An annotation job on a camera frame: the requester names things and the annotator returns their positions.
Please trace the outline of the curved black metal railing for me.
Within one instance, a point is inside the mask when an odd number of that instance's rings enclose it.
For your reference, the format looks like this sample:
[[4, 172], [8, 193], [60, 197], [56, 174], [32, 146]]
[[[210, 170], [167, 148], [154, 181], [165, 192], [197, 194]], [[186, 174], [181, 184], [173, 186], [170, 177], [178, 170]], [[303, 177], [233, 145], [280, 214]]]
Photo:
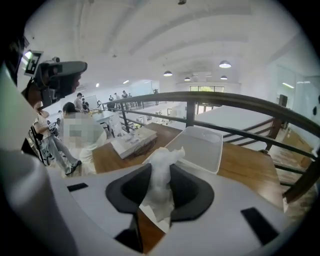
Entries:
[[[311, 159], [311, 163], [314, 160], [316, 160], [318, 157], [317, 152], [319, 149], [316, 151], [316, 153], [311, 153], [311, 152], [307, 152], [302, 149], [299, 149], [297, 147], [276, 141], [274, 135], [262, 136], [258, 132], [255, 132], [255, 133], [251, 132], [253, 129], [259, 126], [262, 126], [274, 121], [278, 121], [280, 123], [287, 122], [289, 124], [295, 125], [320, 139], [320, 125], [308, 119], [307, 117], [299, 113], [296, 113], [293, 110], [290, 110], [286, 107], [283, 107], [279, 104], [272, 103], [267, 100], [263, 100], [260, 98], [251, 97], [247, 95], [234, 94], [234, 93], [207, 92], [207, 91], [181, 91], [181, 92], [146, 94], [146, 95], [140, 95], [136, 97], [114, 100], [110, 102], [104, 102], [102, 103], [102, 108], [103, 110], [114, 110], [117, 112], [121, 112], [122, 113], [121, 117], [125, 123], [129, 122], [129, 119], [126, 117], [127, 113], [143, 115], [143, 116], [152, 115], [150, 112], [144, 112], [143, 110], [137, 111], [137, 110], [127, 109], [125, 105], [127, 103], [132, 103], [132, 102], [141, 103], [141, 104], [149, 103], [149, 102], [154, 102], [154, 103], [185, 102], [187, 104], [185, 118], [165, 116], [165, 115], [156, 114], [156, 113], [153, 114], [153, 116], [156, 118], [162, 118], [170, 121], [184, 123], [188, 127], [199, 126], [199, 127], [217, 130], [217, 131], [222, 131], [226, 133], [225, 134], [226, 137], [237, 135], [242, 140], [250, 138], [251, 142], [253, 143], [258, 141], [264, 142], [268, 146], [276, 146], [276, 147], [283, 148], [288, 151], [297, 153], [299, 155], [308, 157], [309, 159]], [[261, 122], [260, 124], [255, 124], [252, 127], [246, 128], [246, 129], [236, 129], [233, 127], [217, 125], [209, 121], [199, 121], [195, 119], [196, 104], [199, 104], [199, 103], [212, 105], [214, 107], [229, 106], [229, 107], [234, 107], [238, 109], [244, 109], [244, 110], [267, 115], [269, 116], [269, 119]], [[279, 164], [279, 163], [275, 164], [275, 167], [277, 169], [281, 169], [287, 172], [300, 174], [300, 177], [307, 170], [306, 169], [305, 171], [300, 171], [296, 168]], [[282, 182], [281, 185], [286, 186], [289, 189], [295, 183]]]

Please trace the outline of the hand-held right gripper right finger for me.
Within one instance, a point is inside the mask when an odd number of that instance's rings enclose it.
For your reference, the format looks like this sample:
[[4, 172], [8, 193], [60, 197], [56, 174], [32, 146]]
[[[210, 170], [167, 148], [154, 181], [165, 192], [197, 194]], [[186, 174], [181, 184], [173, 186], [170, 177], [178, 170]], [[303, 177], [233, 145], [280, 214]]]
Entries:
[[284, 213], [247, 186], [171, 166], [175, 208], [154, 256], [273, 256], [292, 233]]

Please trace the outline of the beige hardcover book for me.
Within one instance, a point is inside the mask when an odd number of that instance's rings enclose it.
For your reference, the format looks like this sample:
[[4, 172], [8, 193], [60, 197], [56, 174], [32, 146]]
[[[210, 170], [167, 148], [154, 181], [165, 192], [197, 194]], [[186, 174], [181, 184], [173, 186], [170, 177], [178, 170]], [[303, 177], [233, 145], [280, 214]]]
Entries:
[[125, 159], [157, 138], [157, 132], [145, 127], [133, 130], [111, 142], [115, 152], [121, 159]]

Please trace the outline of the dark wooden railing post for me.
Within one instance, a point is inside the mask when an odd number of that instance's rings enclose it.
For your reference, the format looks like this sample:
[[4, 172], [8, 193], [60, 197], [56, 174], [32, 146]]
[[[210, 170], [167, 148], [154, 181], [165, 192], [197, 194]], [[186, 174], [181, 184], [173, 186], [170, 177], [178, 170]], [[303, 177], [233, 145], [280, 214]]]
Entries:
[[283, 194], [288, 204], [301, 198], [320, 178], [320, 149], [317, 154], [318, 157], [309, 165], [306, 172]]

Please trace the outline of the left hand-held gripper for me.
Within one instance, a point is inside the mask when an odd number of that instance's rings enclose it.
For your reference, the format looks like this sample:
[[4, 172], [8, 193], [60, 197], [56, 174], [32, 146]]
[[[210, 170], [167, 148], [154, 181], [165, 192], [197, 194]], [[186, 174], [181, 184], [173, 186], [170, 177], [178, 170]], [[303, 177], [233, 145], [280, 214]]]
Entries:
[[80, 85], [81, 75], [87, 70], [88, 64], [84, 61], [65, 61], [58, 64], [60, 60], [58, 57], [43, 61], [43, 56], [43, 51], [27, 51], [23, 55], [26, 61], [24, 75], [29, 77], [27, 85], [34, 82], [39, 88], [41, 104], [53, 105], [61, 97], [76, 91]]

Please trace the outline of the brown wooden table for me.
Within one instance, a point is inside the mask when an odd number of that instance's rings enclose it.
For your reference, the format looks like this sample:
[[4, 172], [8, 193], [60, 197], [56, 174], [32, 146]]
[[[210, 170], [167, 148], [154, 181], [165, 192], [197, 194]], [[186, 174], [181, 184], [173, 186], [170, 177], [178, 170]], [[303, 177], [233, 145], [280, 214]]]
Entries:
[[[96, 172], [101, 174], [141, 164], [151, 153], [160, 147], [165, 147], [181, 132], [179, 129], [157, 123], [150, 123], [146, 127], [157, 133], [156, 143], [149, 152], [121, 159], [108, 142], [93, 151]], [[225, 142], [217, 174], [246, 185], [278, 209], [284, 209], [280, 181], [273, 160], [268, 154]], [[141, 210], [138, 211], [138, 225], [143, 251], [149, 253], [163, 238], [164, 232]]]

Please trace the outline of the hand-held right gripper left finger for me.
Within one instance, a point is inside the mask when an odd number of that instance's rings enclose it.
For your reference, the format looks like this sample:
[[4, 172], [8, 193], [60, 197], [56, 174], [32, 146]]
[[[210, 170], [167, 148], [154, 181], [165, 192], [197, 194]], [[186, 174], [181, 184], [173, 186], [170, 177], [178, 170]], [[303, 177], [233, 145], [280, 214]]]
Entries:
[[106, 188], [114, 180], [143, 166], [138, 164], [99, 174], [67, 178], [63, 178], [57, 169], [48, 168], [47, 171], [57, 200], [61, 201], [64, 197], [68, 207], [75, 203], [78, 208], [74, 216], [84, 213], [99, 228], [114, 238], [130, 227], [133, 215], [118, 212], [107, 199]]

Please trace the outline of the white box with lid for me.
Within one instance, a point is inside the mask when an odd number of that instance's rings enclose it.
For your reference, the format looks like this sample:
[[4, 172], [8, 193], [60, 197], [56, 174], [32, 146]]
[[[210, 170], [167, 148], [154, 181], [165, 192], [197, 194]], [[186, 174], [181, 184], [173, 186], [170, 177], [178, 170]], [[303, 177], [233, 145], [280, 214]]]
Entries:
[[198, 170], [217, 174], [222, 158], [223, 136], [208, 128], [189, 126], [165, 148], [169, 151], [183, 148], [185, 156], [180, 162]]

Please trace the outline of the light blue table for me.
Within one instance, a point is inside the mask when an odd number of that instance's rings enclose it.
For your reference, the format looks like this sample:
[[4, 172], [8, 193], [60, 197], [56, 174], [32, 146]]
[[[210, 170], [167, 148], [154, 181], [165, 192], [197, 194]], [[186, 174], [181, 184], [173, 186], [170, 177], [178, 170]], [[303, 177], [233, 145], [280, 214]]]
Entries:
[[93, 113], [91, 116], [99, 124], [116, 125], [119, 122], [119, 115], [108, 110]]

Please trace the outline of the white whiteboard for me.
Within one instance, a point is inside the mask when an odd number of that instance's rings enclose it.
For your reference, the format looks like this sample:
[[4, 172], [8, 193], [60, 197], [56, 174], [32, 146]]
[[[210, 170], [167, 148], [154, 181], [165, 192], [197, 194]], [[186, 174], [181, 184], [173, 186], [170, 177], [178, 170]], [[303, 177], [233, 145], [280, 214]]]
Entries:
[[88, 103], [88, 108], [90, 110], [95, 109], [95, 108], [98, 107], [98, 103], [97, 103], [98, 100], [97, 100], [96, 95], [86, 96], [86, 97], [84, 97], [84, 101], [86, 103]]

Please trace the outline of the white wooden chair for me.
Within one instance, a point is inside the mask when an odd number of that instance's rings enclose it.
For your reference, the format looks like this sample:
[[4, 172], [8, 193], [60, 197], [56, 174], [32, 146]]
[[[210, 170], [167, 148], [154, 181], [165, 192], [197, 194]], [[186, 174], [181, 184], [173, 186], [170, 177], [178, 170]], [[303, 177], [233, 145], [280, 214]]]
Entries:
[[109, 117], [109, 126], [112, 128], [115, 138], [123, 136], [122, 124], [119, 115], [114, 112], [112, 116]]

